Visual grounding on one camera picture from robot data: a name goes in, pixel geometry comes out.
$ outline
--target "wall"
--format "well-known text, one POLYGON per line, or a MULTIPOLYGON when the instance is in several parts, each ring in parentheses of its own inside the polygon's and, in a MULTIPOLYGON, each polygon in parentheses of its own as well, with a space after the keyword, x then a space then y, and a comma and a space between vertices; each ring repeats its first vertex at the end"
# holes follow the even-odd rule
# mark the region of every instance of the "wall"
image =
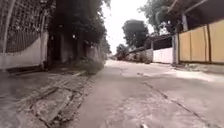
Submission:
POLYGON ((179 35, 180 62, 224 63, 224 20, 179 35))
POLYGON ((211 38, 211 61, 224 63, 224 20, 209 25, 211 38))
POLYGON ((173 48, 165 48, 153 51, 153 62, 173 63, 173 48))
POLYGON ((9 69, 41 65, 47 58, 47 41, 48 34, 45 33, 42 38, 38 38, 31 46, 22 52, 7 53, 4 65, 2 65, 3 55, 0 54, 0 69, 2 69, 3 66, 9 69))
POLYGON ((153 50, 148 49, 145 51, 139 51, 136 53, 131 53, 126 57, 128 61, 134 62, 144 62, 144 63, 151 63, 153 60, 153 50))

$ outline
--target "beige wall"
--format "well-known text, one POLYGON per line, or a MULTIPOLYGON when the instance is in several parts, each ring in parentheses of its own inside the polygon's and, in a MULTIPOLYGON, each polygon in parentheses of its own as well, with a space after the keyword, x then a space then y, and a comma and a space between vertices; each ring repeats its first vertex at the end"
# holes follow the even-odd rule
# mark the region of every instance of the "beige wall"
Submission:
POLYGON ((224 63, 224 20, 182 33, 179 39, 180 61, 224 63))
POLYGON ((208 36, 207 26, 190 31, 191 34, 191 60, 206 62, 208 56, 208 36))
POLYGON ((224 20, 209 25, 212 62, 224 62, 224 20))
MULTIPOLYGON (((45 33, 43 34, 42 38, 38 38, 31 46, 29 46, 24 51, 6 54, 4 68, 9 69, 39 66, 47 58, 47 41, 48 34, 45 33)), ((0 69, 2 69, 2 54, 0 54, 0 64, 0 69)))
POLYGON ((191 41, 190 41, 190 33, 182 33, 180 34, 180 61, 190 61, 191 60, 191 41))
POLYGON ((207 26, 179 35, 180 61, 208 62, 209 40, 207 26))

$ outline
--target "fence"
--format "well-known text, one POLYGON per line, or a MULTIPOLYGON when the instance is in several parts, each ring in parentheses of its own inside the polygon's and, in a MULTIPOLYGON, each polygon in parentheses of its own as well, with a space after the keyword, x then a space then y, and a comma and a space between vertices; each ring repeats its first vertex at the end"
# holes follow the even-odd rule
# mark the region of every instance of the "fence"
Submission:
POLYGON ((224 20, 179 35, 180 62, 224 64, 224 20))
POLYGON ((42 13, 44 3, 44 0, 0 0, 0 69, 43 63, 43 41, 47 40, 45 31, 50 19, 50 15, 42 13), (34 51, 31 49, 39 50, 35 52, 39 58, 32 56, 34 51), (19 60, 11 60, 19 59, 18 56, 23 58, 22 64, 19 60), (39 59, 39 63, 30 64, 35 59, 39 59))

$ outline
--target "white wall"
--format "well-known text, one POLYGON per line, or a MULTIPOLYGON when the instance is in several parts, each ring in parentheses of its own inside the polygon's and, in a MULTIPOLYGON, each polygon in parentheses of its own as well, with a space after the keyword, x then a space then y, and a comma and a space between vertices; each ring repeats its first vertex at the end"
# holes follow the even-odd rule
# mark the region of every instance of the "white wall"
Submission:
MULTIPOLYGON (((31 46, 29 46, 24 51, 18 53, 7 53, 5 57, 4 68, 9 69, 39 66, 41 63, 43 63, 43 61, 47 59, 47 41, 48 34, 44 33, 42 38, 38 38, 31 46)), ((0 69, 2 68, 2 54, 0 54, 0 69)))
POLYGON ((166 48, 153 51, 153 62, 173 63, 173 48, 166 48))

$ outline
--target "gate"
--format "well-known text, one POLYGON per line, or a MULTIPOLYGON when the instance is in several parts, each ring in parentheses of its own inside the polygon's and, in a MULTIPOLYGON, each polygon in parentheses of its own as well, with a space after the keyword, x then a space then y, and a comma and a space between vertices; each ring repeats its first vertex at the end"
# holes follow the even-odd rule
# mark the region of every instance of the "gate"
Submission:
POLYGON ((0 0, 0 69, 43 64, 50 20, 44 4, 46 0, 0 0))

